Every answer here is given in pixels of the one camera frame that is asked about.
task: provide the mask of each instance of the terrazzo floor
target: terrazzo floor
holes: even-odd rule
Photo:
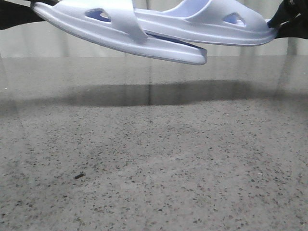
[[[0,230],[308,230],[307,63],[1,59]]]

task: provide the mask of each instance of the white plastic sandal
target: white plastic sandal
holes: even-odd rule
[[[54,6],[36,2],[31,8],[61,30],[108,48],[178,63],[206,63],[203,48],[146,34],[132,0],[62,0]]]
[[[135,14],[146,33],[184,41],[257,46],[277,35],[260,14],[236,0],[184,0],[168,11],[135,9]]]

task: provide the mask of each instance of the speckled floor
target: speckled floor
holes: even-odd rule
[[[0,230],[308,230],[307,63],[2,59]]]

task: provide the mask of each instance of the ventilation hole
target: ventilation hole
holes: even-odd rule
[[[86,16],[89,18],[94,18],[94,19],[107,22],[107,23],[111,22],[108,14],[102,9],[95,9],[95,10],[88,11],[86,13]]]
[[[223,19],[223,21],[225,21],[227,23],[235,24],[235,25],[241,26],[241,27],[245,27],[246,26],[244,20],[237,13],[229,14],[228,16],[226,16]]]

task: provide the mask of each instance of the polished floor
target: polished floor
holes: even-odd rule
[[[0,230],[306,231],[307,63],[1,59]]]

